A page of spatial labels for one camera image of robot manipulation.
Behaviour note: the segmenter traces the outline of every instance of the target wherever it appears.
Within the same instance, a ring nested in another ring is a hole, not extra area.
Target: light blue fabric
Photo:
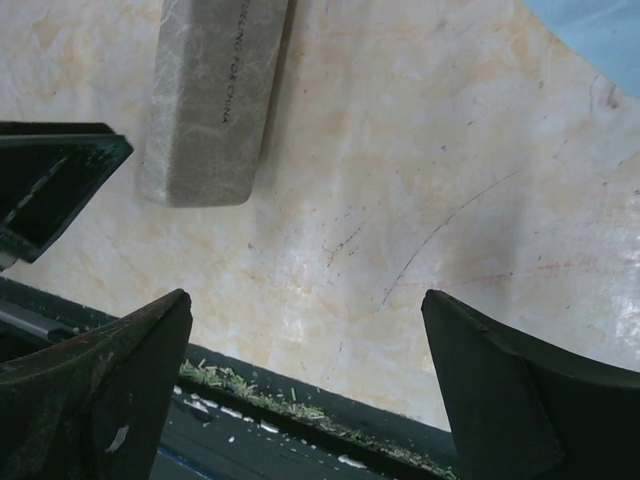
[[[524,0],[569,48],[640,97],[640,0]]]

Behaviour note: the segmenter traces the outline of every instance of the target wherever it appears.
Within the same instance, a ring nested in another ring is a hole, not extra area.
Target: gray rectangular package
[[[165,0],[140,189],[172,207],[251,195],[288,0]]]

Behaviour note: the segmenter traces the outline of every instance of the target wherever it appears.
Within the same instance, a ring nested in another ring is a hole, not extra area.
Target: black plastic object
[[[34,262],[132,151],[104,124],[0,122],[0,254]]]
[[[422,312],[465,480],[640,478],[640,374],[443,292],[427,292]]]
[[[0,365],[0,478],[149,478],[191,331],[178,290]]]

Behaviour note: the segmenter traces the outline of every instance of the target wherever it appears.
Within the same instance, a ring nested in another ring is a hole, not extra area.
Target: grass clipping
[[[293,388],[289,392],[290,395],[285,395],[284,393],[279,393],[276,396],[264,395],[258,391],[255,383],[247,382],[245,378],[235,373],[233,369],[204,366],[204,361],[195,366],[189,360],[186,360],[180,366],[180,376],[201,385],[232,393],[234,396],[256,407],[301,420],[337,437],[347,438],[362,447],[384,453],[402,462],[433,472],[447,480],[458,480],[458,477],[454,475],[450,468],[442,468],[434,464],[426,456],[411,452],[405,448],[382,444],[369,435],[336,423],[322,409],[300,402]]]

